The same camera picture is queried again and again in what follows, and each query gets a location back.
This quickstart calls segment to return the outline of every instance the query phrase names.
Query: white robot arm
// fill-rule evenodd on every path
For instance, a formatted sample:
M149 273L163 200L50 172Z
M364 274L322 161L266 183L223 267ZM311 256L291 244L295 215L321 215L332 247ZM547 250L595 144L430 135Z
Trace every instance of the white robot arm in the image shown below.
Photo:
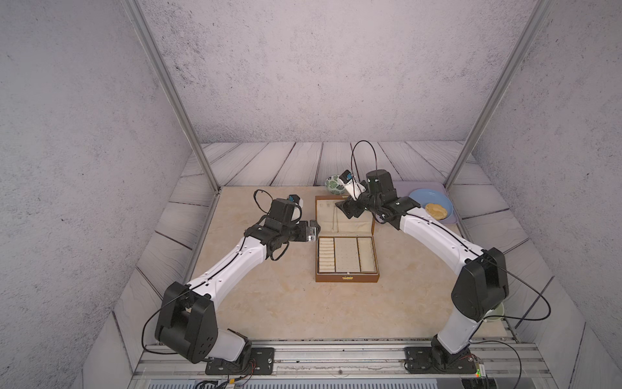
M216 310L251 269L268 258L281 258L289 242L315 241L320 227L315 220L300 220L301 215L300 197L272 200L268 213L217 264L186 285L172 283L162 299L156 339L192 363L220 359L230 362L236 373L246 371L251 342L231 330L218 329ZM284 251L275 258L274 252L283 244Z
M337 203L348 217L365 210L380 217L381 223L418 239L438 255L458 275L452 291L453 311L445 327L432 339L431 365L425 361L411 364L425 368L419 372L454 372L464 364L469 340L479 328L486 312L508 295L508 280L503 254L484 250L445 228L425 209L408 197L397 198L391 176L384 170L367 174L367 180L355 182L350 172L340 176L350 197ZM155 337L193 363L206 358L229 361L243 372L247 369L251 342L231 330L219 330L215 311L226 295L255 266L273 257L273 252L290 241L315 241L320 226L314 220L301 221L302 201L296 195L275 199L270 211L244 232L244 237L217 264L186 285L173 283L162 300ZM468 370L457 371L468 373Z
M369 172L361 183L354 180L350 171L345 171L339 180L350 197L337 203L337 207L348 218L358 217L365 210L374 213L382 223L388 222L419 240L458 275L452 291L452 313L432 339L431 366L425 365L425 361L412 364L420 368L423 363L425 367L418 372L429 372L430 368L442 373L451 371L469 353L469 340L485 314L508 295L503 254L495 248L484 250L445 228L409 197L398 199L391 175L384 170Z

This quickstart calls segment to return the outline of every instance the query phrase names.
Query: gray textured wall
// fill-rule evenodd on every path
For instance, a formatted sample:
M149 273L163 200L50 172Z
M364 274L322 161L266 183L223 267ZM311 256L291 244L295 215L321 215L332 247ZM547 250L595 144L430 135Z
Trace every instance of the gray textured wall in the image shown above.
M475 154L618 365L621 44L622 3L559 0Z
M118 0L0 4L0 387L71 386L190 154Z
M461 140L534 0L140 0L202 142Z

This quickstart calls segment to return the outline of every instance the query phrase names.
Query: open box lid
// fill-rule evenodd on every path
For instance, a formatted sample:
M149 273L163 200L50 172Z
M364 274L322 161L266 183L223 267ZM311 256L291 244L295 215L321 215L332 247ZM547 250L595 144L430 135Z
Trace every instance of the open box lid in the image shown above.
M315 196L315 218L321 227L320 237L368 237L374 233L374 217L371 212L363 212L358 218L348 219L335 206L348 196Z

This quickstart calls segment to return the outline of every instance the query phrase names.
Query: purple tray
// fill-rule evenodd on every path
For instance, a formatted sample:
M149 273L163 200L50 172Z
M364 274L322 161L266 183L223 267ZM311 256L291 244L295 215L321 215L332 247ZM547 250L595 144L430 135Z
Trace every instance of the purple tray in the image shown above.
M408 196L409 194L411 194L412 191L415 190L415 189L425 188L425 189L437 190L437 191L443 193L444 195L446 195L447 198L449 199L449 195L447 194L447 191L445 190L445 187L440 182L434 182L434 181L393 181L393 187L395 189L397 189L397 196L398 197L405 197L405 196ZM452 212L451 216L449 216L449 217L447 217L447 218L445 218L443 220L439 220L439 221L441 223L443 223L443 224L456 224L456 223L458 223L458 217L456 216L455 212Z

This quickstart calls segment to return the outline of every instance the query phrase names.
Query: brown wooden box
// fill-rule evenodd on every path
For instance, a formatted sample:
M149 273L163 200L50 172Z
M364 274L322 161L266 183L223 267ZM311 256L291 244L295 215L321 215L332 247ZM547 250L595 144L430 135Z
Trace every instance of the brown wooden box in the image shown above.
M359 218L346 218L335 203L347 199L347 195L315 196L315 217L321 230L315 245L315 282L334 283L376 283L380 278L376 244L374 243L374 226L376 224L371 212L364 212ZM318 206L324 207L318 212ZM332 209L332 216L327 218L327 210ZM371 238L371 246L375 271L337 271L337 253L335 250L335 271L320 272L320 242L322 238Z

